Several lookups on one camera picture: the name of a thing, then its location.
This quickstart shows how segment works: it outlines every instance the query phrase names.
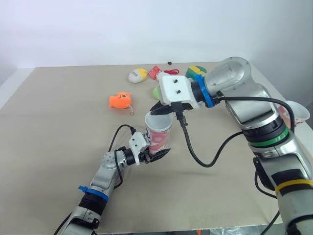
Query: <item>black cable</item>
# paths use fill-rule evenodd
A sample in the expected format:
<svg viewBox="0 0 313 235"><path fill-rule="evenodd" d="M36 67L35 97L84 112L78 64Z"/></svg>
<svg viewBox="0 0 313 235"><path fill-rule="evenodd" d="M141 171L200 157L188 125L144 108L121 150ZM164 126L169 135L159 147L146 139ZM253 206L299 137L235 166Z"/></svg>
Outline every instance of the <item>black cable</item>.
<svg viewBox="0 0 313 235"><path fill-rule="evenodd" d="M226 96L222 96L219 98L219 100L238 100L238 101L266 101L266 102L271 102L271 103L276 103L276 104L280 104L281 106L284 106L288 113L289 113L289 117L290 117L290 129L291 131L294 133L294 114L293 111L291 109L291 107L278 99L273 99L273 98L267 98L267 97L246 97L246 96L238 96L238 97L226 97Z"/></svg>
<svg viewBox="0 0 313 235"><path fill-rule="evenodd" d="M219 150L217 151L217 153L216 153L214 159L212 160L212 162L210 162L209 164L205 164L205 163L203 163L203 162L197 157L197 155L195 154L195 152L194 152L194 150L193 150L193 148L192 148L192 146L191 146L191 142L190 142L190 139L189 139L189 135L188 135L188 131L187 131L187 129L186 129L186 126L185 126L185 125L181 125L181 127L182 127L182 130L183 130L183 132L184 132L184 135L185 135L185 138L186 138L186 142L187 142L187 146L188 146L188 149L189 149L189 152L190 152L191 156L195 159L195 161L196 161L198 164L200 164L201 166L206 167L206 168L212 167L212 166L215 164L215 162L216 162L217 159L219 158L219 156L220 156L220 154L221 154L223 148L225 147L225 145L226 145L232 138L234 138L234 137L236 137L236 136L238 136L238 135L241 135L241 134L243 133L242 131L240 131L240 132L237 132L237 133L231 135L230 137L228 137L228 138L224 141L224 143L220 146L220 148L219 148Z"/></svg>
<svg viewBox="0 0 313 235"><path fill-rule="evenodd" d="M120 187L122 185L122 183L123 183L123 176L122 176L121 170L120 170L118 162L117 162L116 152L117 152L117 150L114 150L114 160L115 160L115 165L116 165L116 169L117 169L117 172L118 172L118 176L119 176L120 182L119 182L118 185L114 186L114 189Z"/></svg>
<svg viewBox="0 0 313 235"><path fill-rule="evenodd" d="M276 221L276 219L279 216L279 211L276 213L276 215L274 216L274 218L272 219L272 221L267 225L267 227L263 230L263 232L260 235L264 235L274 224L274 222Z"/></svg>
<svg viewBox="0 0 313 235"><path fill-rule="evenodd" d="M114 143L114 140L115 140L115 138L116 138L117 133L118 133L119 130L120 130L122 127L124 127L124 126L129 127L129 129L131 130L132 135L136 132L136 129L135 129L134 127L130 126L130 125L127 125L127 124L120 125L120 126L118 127L118 129L116 130L114 136L113 136L113 139L112 139L111 144L110 144L110 147L109 147L109 152L110 152L111 149L112 149L112 146L113 146L113 143ZM114 189L120 187L120 186L122 185L122 183L123 183L123 176L122 176L121 170L120 170L119 165L118 165L118 162L117 162L117 155L116 155L116 152L117 152L117 150L114 150L114 160L115 160L115 165L116 165L116 169L117 169L117 172L118 172L118 176L119 176L120 182L119 182L118 185L114 186Z"/></svg>
<svg viewBox="0 0 313 235"><path fill-rule="evenodd" d="M66 223L66 221L68 220L68 218L70 217L71 213L62 221L62 223L60 224L60 226L56 229L56 231L54 232L53 235L57 235L58 232L60 231L60 229L63 227L63 225Z"/></svg>
<svg viewBox="0 0 313 235"><path fill-rule="evenodd" d="M255 183L256 188L257 188L261 193L263 193L263 194L265 194L265 195L267 195L267 196L269 196L269 197L272 197L272 198L277 199L277 197L276 197L275 195L272 195L272 194L270 194L270 193L268 193L268 192L265 192L264 190L262 190L262 189L259 187L259 184L258 184L258 173L257 173L257 171L255 171L255 174L254 174L254 183Z"/></svg>
<svg viewBox="0 0 313 235"><path fill-rule="evenodd" d="M112 146L113 146L113 143L114 143L114 140L115 140L115 137L116 137L117 133L118 133L118 132L119 132L119 130L120 130L122 127L124 127L124 126L127 126L127 127L129 127L130 129L132 129L132 128L133 128L132 126L127 125L127 124L120 125L120 126L118 127L118 129L116 130L116 132L115 132L114 136L113 136L113 139L112 139L111 144L110 144L110 147L109 147L109 152L110 152L110 151L111 151L111 149L112 149Z"/></svg>

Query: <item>white cup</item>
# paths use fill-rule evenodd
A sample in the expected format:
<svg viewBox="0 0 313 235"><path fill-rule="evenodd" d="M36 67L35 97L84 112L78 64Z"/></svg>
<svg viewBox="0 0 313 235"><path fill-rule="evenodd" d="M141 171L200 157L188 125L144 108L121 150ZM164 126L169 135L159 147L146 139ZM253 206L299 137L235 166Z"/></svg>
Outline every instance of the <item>white cup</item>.
<svg viewBox="0 0 313 235"><path fill-rule="evenodd" d="M290 100L285 102L293 111L295 125L299 125L310 118L310 112L301 104ZM285 124L290 128L290 117L288 111L283 106L278 106L278 111Z"/></svg>
<svg viewBox="0 0 313 235"><path fill-rule="evenodd" d="M169 130L173 123L173 115L151 115L145 116L146 136L150 141L149 151L156 154L158 151L169 148Z"/></svg>

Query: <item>blue ring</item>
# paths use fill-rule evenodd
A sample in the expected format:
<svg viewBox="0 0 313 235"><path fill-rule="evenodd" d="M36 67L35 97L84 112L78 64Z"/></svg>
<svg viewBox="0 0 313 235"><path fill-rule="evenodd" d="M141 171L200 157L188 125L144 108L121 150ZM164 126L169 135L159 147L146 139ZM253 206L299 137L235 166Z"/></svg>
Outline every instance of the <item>blue ring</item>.
<svg viewBox="0 0 313 235"><path fill-rule="evenodd" d="M209 95L209 93L207 92L207 89L205 87L205 84L204 84L204 77L200 74L196 75L195 76L195 79L196 81L199 83L199 86L200 86L200 89L202 91L202 94L204 96L204 99L207 103L207 106L209 106L209 108L212 108L214 107L214 103Z"/></svg>
<svg viewBox="0 0 313 235"><path fill-rule="evenodd" d="M83 191L83 192L88 192L88 193L92 193L92 194L95 194L95 195L97 195L97 196L99 196L99 197L102 197L104 200L106 200L107 202L109 201L109 197L107 196L107 195L105 195L104 193L101 193L101 192L99 192L99 191L97 191L97 190L94 190L94 189L91 189L91 188L88 188L88 187L86 187L86 186L79 186L78 187L81 191Z"/></svg>

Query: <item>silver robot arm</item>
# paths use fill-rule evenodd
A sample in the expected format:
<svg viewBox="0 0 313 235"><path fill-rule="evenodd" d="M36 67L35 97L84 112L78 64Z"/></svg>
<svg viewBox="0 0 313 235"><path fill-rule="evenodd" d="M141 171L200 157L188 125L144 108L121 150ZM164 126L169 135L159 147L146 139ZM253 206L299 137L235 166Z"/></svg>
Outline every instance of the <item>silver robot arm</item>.
<svg viewBox="0 0 313 235"><path fill-rule="evenodd" d="M276 107L264 101L228 100L227 97L267 97L265 87L254 82L247 60L230 57L220 62L205 78L195 81L185 76L166 75L158 87L160 102L153 115L176 112L181 125L187 125L183 110L213 107L225 100L255 157L254 165L262 184L274 190L279 211L289 234L313 231L312 167L294 133L280 118Z"/></svg>
<svg viewBox="0 0 313 235"><path fill-rule="evenodd" d="M113 190L122 183L123 171L132 164L151 163L161 159L170 149L164 149L153 156L149 155L149 141L141 132L134 132L129 147L107 152L101 159L100 167L89 187L79 186L85 195L79 205L66 219L62 235L95 235L102 212Z"/></svg>

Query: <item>table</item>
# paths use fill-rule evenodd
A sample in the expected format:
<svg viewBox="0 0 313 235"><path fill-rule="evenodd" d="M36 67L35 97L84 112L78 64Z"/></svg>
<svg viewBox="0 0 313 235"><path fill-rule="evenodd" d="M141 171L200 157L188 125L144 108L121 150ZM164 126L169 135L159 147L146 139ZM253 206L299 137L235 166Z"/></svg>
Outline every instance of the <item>table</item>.
<svg viewBox="0 0 313 235"><path fill-rule="evenodd" d="M158 65L207 70L217 63ZM0 233L51 234L80 202L108 150L116 128L128 123L144 131L144 116L156 103L147 78L127 81L135 68L152 65L36 68L0 110ZM253 67L255 80L273 97L277 90ZM109 96L131 92L129 110L108 106ZM197 155L209 162L220 144L239 131L224 103L186 112ZM127 145L129 130L115 148ZM277 202L254 186L253 154L243 136L233 139L212 168L189 155L178 122L172 150L152 164L133 165L114 191L97 233L157 232L266 224Z"/></svg>

